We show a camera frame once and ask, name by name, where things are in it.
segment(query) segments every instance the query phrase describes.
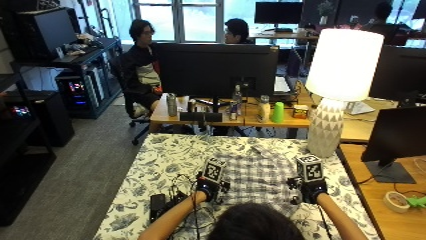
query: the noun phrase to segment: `white table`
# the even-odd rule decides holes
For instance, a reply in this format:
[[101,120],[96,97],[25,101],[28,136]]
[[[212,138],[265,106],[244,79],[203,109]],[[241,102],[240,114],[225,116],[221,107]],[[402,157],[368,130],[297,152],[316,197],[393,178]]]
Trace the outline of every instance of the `white table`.
[[[210,225],[213,222],[206,209],[214,209],[214,215],[218,216],[229,206],[252,201],[269,203],[290,217],[305,239],[329,239],[318,207],[305,203],[296,206],[289,204],[289,199],[298,192],[288,189],[285,181],[296,174],[294,157],[308,154],[305,140],[151,134],[95,239],[137,239],[140,232],[148,226],[151,195],[164,193],[169,196],[172,180],[177,174],[187,174],[195,179],[205,160],[212,157],[228,162],[224,178],[230,181],[230,191],[222,195],[221,205],[213,207],[210,204],[203,205],[204,208],[197,213],[200,226]],[[324,162],[333,200],[358,223],[368,238],[378,239],[338,157],[334,155],[324,159]],[[191,184],[184,177],[176,182],[180,190],[189,189]],[[337,229],[328,218],[326,221],[332,235],[337,237]],[[193,216],[189,216],[185,226],[192,228],[184,228],[175,235],[175,239],[195,239],[193,222]],[[210,227],[200,230],[201,239],[205,239]]]

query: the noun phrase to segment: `person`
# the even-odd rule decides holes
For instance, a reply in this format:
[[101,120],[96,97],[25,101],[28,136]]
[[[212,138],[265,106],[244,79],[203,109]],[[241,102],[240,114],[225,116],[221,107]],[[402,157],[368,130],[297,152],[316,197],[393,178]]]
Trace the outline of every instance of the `person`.
[[[344,240],[366,239],[354,221],[334,203],[326,192],[325,181],[309,185],[309,199],[326,212]],[[205,189],[196,191],[179,203],[141,232],[139,240],[168,239],[176,227],[193,211],[193,207],[210,200]],[[208,240],[230,239],[304,239],[293,222],[269,206],[256,203],[244,203],[230,207],[220,216]]]
[[240,18],[232,18],[225,22],[225,43],[226,44],[254,44],[248,39],[249,25]]
[[369,31],[373,25],[386,24],[386,19],[392,13],[392,5],[389,2],[381,2],[376,6],[374,15],[376,18],[361,27],[361,30]]
[[159,77],[159,62],[156,45],[152,35],[156,30],[147,20],[136,19],[132,22],[129,34],[135,45],[121,55],[123,77],[127,89],[135,90],[135,100],[147,109],[155,111],[163,94]]

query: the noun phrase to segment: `green cup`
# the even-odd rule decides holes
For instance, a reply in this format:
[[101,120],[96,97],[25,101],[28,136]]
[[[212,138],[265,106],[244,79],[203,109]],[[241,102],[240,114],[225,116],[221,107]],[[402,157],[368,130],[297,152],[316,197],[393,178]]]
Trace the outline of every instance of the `green cup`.
[[284,121],[284,103],[277,102],[274,107],[274,113],[272,115],[270,121],[274,123],[282,123]]

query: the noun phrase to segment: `black glove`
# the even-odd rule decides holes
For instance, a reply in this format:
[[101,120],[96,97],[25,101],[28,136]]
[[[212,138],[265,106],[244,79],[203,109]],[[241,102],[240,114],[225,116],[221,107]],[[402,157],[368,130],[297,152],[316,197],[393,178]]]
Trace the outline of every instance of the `black glove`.
[[197,191],[201,191],[206,195],[206,202],[210,202],[213,200],[214,195],[218,191],[218,185],[216,183],[212,183],[210,181],[199,178],[197,179]]
[[317,197],[321,193],[328,193],[328,184],[325,180],[317,180],[302,184],[301,188],[304,201],[312,204],[317,204]]

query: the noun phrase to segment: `lamp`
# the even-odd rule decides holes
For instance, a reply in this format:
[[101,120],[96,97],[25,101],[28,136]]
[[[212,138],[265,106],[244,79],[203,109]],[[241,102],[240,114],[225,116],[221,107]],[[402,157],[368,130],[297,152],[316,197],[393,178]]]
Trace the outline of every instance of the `lamp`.
[[317,44],[306,88],[322,98],[312,117],[308,150],[330,157],[344,127],[344,102],[369,95],[384,36],[350,29],[325,29]]

